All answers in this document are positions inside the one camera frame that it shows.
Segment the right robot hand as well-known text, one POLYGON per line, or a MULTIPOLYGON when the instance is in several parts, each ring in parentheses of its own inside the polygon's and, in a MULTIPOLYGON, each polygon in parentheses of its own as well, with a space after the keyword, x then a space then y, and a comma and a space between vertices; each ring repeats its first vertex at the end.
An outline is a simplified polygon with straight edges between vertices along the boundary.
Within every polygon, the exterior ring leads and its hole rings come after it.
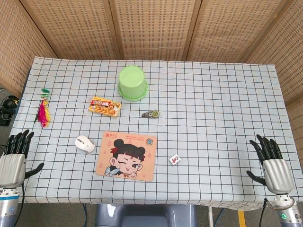
POLYGON ((255 176, 249 170, 246 171, 247 175, 253 181, 267 187, 273 194, 290 193, 294 189, 294 181, 278 144, 273 139, 262 137, 259 134, 256 137, 259 143, 250 140, 250 144, 257 153, 264 177, 255 176))

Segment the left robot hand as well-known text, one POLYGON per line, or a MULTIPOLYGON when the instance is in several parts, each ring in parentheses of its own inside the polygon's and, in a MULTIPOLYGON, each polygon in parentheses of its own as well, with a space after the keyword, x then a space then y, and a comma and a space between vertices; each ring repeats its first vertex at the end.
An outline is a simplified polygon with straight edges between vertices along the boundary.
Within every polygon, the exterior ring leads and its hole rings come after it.
POLYGON ((0 157, 0 187, 14 189, 22 185, 25 179, 39 173, 44 163, 37 168, 26 171, 27 156, 30 142, 34 132, 25 130, 17 135, 11 135, 4 145, 3 154, 0 157))

